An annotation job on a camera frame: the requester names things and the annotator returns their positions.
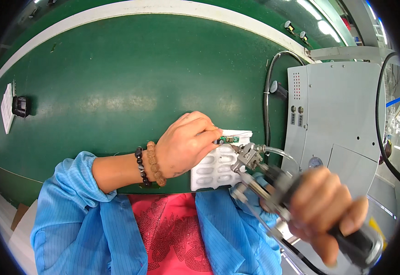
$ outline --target black handle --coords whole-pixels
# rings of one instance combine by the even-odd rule
[[[363,224],[359,230],[345,237],[335,225],[328,233],[335,237],[340,251],[359,268],[373,267],[379,260],[383,248],[382,237],[371,227]]]

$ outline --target beaded bracelet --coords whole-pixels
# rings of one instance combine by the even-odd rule
[[[159,165],[157,164],[157,159],[156,159],[156,153],[154,152],[154,149],[156,147],[156,144],[153,141],[150,141],[147,143],[147,151],[146,155],[148,157],[148,162],[151,165],[151,171],[154,173],[154,178],[156,179],[157,184],[159,186],[165,186],[167,184],[167,179],[164,178],[162,175],[162,172],[159,170]]]
[[[139,171],[141,172],[141,177],[143,179],[143,182],[140,183],[141,187],[151,187],[151,182],[148,180],[145,170],[144,170],[144,165],[143,165],[143,159],[142,159],[142,147],[138,147],[136,149],[136,152],[134,153],[134,156],[137,158],[137,164],[139,165]]]

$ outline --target pressure gauge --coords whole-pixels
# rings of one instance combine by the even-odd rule
[[[312,157],[309,160],[309,168],[316,168],[319,166],[323,166],[322,160],[319,157]]]

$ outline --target machine panel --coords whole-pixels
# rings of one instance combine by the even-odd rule
[[[366,62],[316,63],[288,69],[289,121],[285,151],[296,158],[303,171],[318,165],[315,159],[327,166],[334,144],[373,160],[377,167],[380,151],[374,108],[379,72],[378,64]],[[298,97],[293,86],[296,73],[300,75],[298,82],[306,83],[298,87],[301,88]],[[382,85],[379,102],[382,133],[384,95]],[[302,127],[298,107],[295,124],[291,124],[291,107],[305,106],[304,101],[307,108],[302,110]],[[290,165],[284,162],[281,168],[287,169]]]
[[[348,187],[351,197],[356,199],[359,196],[367,195],[378,164],[367,157],[334,144],[328,168],[332,173],[338,174],[340,182]]]
[[[302,167],[301,159],[304,150],[308,118],[308,80],[305,66],[287,69],[289,80],[288,123],[285,139],[286,151]],[[281,168],[296,174],[296,164],[283,159]]]

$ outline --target blue tube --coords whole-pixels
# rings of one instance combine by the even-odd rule
[[[397,102],[400,101],[400,97],[396,98],[395,100],[392,100],[390,102],[387,103],[387,107],[390,107],[393,104],[396,104]]]

